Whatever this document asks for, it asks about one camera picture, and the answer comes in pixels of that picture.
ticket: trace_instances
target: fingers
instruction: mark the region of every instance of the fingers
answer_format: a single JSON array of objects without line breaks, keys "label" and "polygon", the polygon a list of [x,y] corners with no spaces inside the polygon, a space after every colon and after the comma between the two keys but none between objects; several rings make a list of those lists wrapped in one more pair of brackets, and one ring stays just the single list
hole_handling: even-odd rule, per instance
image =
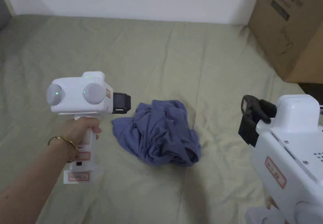
[{"label": "fingers", "polygon": [[86,129],[99,129],[100,121],[97,118],[81,117],[78,121],[80,121]]},{"label": "fingers", "polygon": [[96,133],[96,134],[99,134],[102,132],[102,130],[100,128],[92,128],[93,132]]}]

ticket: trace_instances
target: gold bracelet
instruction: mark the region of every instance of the gold bracelet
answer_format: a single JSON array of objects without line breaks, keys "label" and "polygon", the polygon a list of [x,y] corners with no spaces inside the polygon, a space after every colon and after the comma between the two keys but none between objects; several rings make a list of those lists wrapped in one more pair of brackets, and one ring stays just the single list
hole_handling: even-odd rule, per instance
[{"label": "gold bracelet", "polygon": [[65,138],[64,136],[54,136],[53,138],[51,138],[51,139],[48,141],[48,145],[50,145],[50,142],[51,142],[51,140],[53,140],[53,139],[62,139],[62,140],[64,140],[65,142],[68,142],[69,144],[71,144],[71,145],[75,148],[75,150],[76,150],[76,157],[75,157],[75,159],[70,160],[70,161],[68,161],[68,162],[75,161],[75,160],[78,158],[78,156],[79,156],[79,151],[78,151],[77,147],[72,143],[72,141],[68,140],[68,139],[67,139],[67,138]]}]

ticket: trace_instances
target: bed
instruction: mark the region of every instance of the bed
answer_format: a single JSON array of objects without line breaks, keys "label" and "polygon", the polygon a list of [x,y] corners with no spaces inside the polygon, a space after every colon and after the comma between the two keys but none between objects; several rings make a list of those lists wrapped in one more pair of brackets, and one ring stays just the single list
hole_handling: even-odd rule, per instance
[{"label": "bed", "polygon": [[245,223],[264,205],[251,146],[238,135],[243,95],[275,102],[303,93],[283,82],[247,26],[22,15],[0,32],[0,191],[57,134],[46,89],[59,77],[102,71],[116,92],[140,102],[178,99],[200,137],[190,168],[153,167],[127,153],[101,120],[93,184],[64,185],[62,175],[38,223]]}]

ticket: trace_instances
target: blue fabric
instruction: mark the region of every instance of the blue fabric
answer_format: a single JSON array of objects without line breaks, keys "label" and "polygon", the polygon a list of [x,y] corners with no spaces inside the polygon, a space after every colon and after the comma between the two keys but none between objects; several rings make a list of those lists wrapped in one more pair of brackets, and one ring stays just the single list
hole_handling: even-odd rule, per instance
[{"label": "blue fabric", "polygon": [[148,164],[189,167],[201,156],[198,134],[188,128],[186,108],[178,100],[140,103],[134,117],[117,118],[112,125],[119,144]]}]

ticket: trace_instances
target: white robot body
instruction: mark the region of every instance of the white robot body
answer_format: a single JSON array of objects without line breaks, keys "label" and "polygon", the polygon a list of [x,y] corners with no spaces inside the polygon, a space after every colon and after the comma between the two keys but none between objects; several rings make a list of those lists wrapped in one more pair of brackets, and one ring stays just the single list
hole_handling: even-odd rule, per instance
[{"label": "white robot body", "polygon": [[251,224],[323,223],[323,127],[310,95],[284,95],[270,124],[260,120],[252,163],[278,209],[250,208]]},{"label": "white robot body", "polygon": [[[47,101],[52,112],[59,115],[99,118],[106,114],[124,114],[131,108],[130,96],[116,93],[104,81],[102,72],[85,72],[82,77],[58,78],[47,90]],[[78,146],[78,158],[64,171],[65,184],[93,182],[103,174],[103,168],[95,164],[94,148],[96,134],[88,129]]]}]

